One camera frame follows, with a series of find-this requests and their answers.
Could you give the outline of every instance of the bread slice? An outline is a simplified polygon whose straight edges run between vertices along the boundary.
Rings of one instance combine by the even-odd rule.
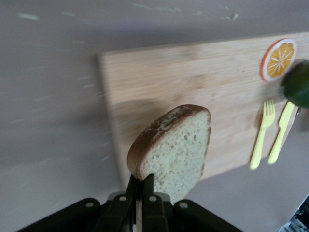
[[[127,166],[142,181],[154,174],[155,192],[182,200],[199,181],[210,139],[210,112],[197,105],[169,111],[133,142]]]

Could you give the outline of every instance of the fork handle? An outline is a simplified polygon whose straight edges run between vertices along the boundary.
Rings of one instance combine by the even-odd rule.
[[[261,128],[259,131],[259,134],[257,135],[255,147],[254,147],[252,157],[251,157],[251,162],[250,162],[251,170],[255,170],[260,165],[265,131],[266,131],[265,129]]]
[[[276,141],[272,147],[272,150],[269,154],[269,158],[268,158],[268,164],[274,164],[277,159],[278,159],[278,155],[281,149],[281,144],[283,141],[283,137],[284,137],[284,133],[285,133],[285,129],[280,129],[278,136],[276,138]]]

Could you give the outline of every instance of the green fruit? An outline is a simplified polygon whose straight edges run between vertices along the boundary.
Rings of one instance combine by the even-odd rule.
[[[294,105],[309,108],[309,61],[304,60],[287,73],[284,95]]]

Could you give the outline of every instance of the gray table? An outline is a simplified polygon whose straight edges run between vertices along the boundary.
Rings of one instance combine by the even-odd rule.
[[[0,2],[0,231],[121,190],[98,54],[309,30],[309,2]],[[309,113],[278,162],[200,182],[189,197],[247,232],[274,231],[309,192]]]

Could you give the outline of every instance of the yellow knife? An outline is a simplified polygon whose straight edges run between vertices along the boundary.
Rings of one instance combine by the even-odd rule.
[[[285,105],[285,108],[281,114],[281,117],[279,119],[279,133],[277,135],[276,141],[272,147],[272,150],[270,152],[269,158],[268,158],[268,164],[274,164],[277,161],[280,149],[281,149],[281,144],[283,141],[283,137],[286,131],[286,128],[289,124],[293,109],[294,109],[294,104],[288,101]]]

